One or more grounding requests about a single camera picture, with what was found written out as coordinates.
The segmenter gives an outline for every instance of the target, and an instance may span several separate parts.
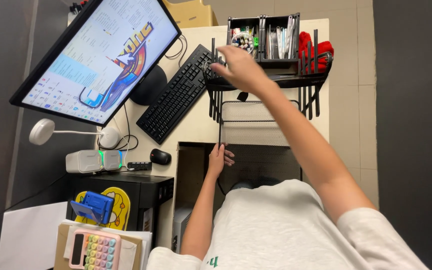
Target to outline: person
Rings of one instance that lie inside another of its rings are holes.
[[[213,70],[264,103],[311,185],[294,179],[231,190],[213,221],[216,180],[224,164],[233,165],[225,145],[216,144],[180,254],[156,247],[147,269],[427,269],[252,57],[233,46],[218,49],[228,69],[213,63]]]

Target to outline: computer monitor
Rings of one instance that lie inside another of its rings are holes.
[[[180,35],[161,0],[90,0],[9,102],[104,127]]]

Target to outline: red towel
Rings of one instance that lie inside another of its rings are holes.
[[[313,55],[315,52],[315,48],[313,47],[313,42],[311,40],[311,36],[309,33],[301,32],[299,34],[299,59],[303,59],[303,52],[305,52],[306,55],[306,64],[308,63],[308,41],[311,41],[311,56],[314,58]],[[322,54],[324,52],[330,52],[333,57],[335,55],[335,50],[333,49],[333,46],[331,45],[331,42],[329,41],[323,41],[321,43],[318,43],[318,54]],[[318,59],[318,72],[323,72],[326,70],[326,58]],[[311,73],[315,72],[315,64],[314,61],[311,63]]]

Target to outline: tile floor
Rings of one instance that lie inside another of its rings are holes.
[[[186,0],[169,0],[181,3]],[[334,62],[330,73],[330,143],[369,199],[378,206],[375,31],[372,0],[205,0],[219,25],[229,16],[301,13],[329,18]]]

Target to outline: pastel calculator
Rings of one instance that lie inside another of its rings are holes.
[[[69,267],[84,270],[118,270],[121,237],[100,230],[77,229],[72,235]]]

